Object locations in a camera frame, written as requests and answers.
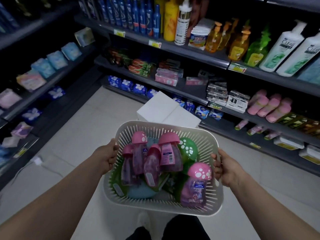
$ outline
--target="shopping basket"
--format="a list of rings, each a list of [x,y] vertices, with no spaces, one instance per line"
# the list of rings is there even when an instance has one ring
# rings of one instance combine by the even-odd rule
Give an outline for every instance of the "shopping basket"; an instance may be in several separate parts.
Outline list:
[[[210,165],[212,168],[214,160],[210,157],[211,153],[218,155],[218,142],[216,138],[204,129],[186,128],[167,124],[151,123],[145,121],[128,121],[120,126],[115,138],[119,144],[119,152],[117,161],[114,164],[114,169],[119,165],[121,160],[122,149],[125,145],[131,142],[131,137],[136,131],[143,131],[148,137],[159,138],[163,133],[174,132],[179,137],[187,137],[194,141],[198,147],[200,162]],[[183,207],[179,202],[176,202],[174,197],[161,190],[151,199],[130,199],[126,196],[118,196],[110,185],[110,176],[114,169],[107,173],[104,177],[103,188],[106,197],[113,203],[122,206],[131,206],[146,210],[162,211],[175,214],[187,214],[198,216],[212,216],[216,214],[222,207],[223,202],[223,186],[214,177],[207,182],[206,187],[206,205],[204,207],[189,208]]]

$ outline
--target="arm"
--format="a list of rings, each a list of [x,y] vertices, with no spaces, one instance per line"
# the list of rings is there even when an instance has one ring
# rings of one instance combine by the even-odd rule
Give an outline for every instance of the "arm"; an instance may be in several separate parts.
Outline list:
[[[100,178],[112,169],[117,152],[115,139],[97,148],[59,183],[4,222],[1,239],[70,239]]]
[[[320,239],[314,228],[265,191],[236,160],[221,149],[219,154],[221,162],[214,162],[215,178],[230,187],[262,240]]]

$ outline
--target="blue bottle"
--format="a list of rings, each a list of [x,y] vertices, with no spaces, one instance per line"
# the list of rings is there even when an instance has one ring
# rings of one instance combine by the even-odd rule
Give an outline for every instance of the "blue bottle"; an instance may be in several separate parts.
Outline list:
[[[100,5],[100,10],[102,12],[103,20],[109,23],[110,21],[109,21],[108,13],[106,10],[106,4],[104,3],[104,0],[98,0],[98,3]]]
[[[128,24],[127,24],[127,18],[126,18],[126,8],[123,0],[119,0],[119,10],[120,10],[122,27],[127,28]]]
[[[132,19],[132,6],[131,6],[131,0],[127,0],[126,3],[127,7],[127,21],[128,21],[128,27],[129,29],[133,30],[134,29],[134,24],[133,24],[133,19]]]
[[[153,35],[153,10],[150,0],[148,0],[148,6],[146,9],[146,34],[149,36]]]
[[[140,32],[146,34],[146,10],[144,8],[144,1],[140,0]]]
[[[111,1],[112,1],[112,10],[114,13],[115,23],[118,26],[122,26],[118,2],[117,0],[111,0]]]
[[[135,32],[139,32],[139,9],[137,0],[133,0],[133,8],[132,8],[132,20],[133,20],[133,30]]]
[[[112,6],[111,6],[111,3],[110,3],[110,0],[106,0],[106,9],[108,11],[108,14],[109,14],[109,19],[110,19],[110,24],[115,24],[116,21],[115,21],[115,17],[113,15],[113,10],[112,10]]]
[[[160,38],[160,28],[161,28],[161,14],[160,14],[160,5],[155,6],[154,15],[153,15],[153,37],[158,39]]]

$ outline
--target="black pants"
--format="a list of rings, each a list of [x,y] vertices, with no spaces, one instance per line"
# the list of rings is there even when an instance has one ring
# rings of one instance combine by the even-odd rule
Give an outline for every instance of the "black pants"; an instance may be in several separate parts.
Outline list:
[[[167,223],[162,240],[210,240],[201,222],[196,216],[177,215]],[[151,240],[150,233],[143,227],[138,227],[127,240]]]

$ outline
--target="green bottle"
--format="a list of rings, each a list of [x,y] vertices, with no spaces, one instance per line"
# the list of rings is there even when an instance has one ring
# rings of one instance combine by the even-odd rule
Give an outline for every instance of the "green bottle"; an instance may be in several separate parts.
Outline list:
[[[263,58],[268,54],[267,45],[270,42],[270,33],[268,32],[268,25],[261,32],[261,38],[254,41],[248,48],[247,55],[245,57],[244,63],[250,67],[255,67],[258,65]]]

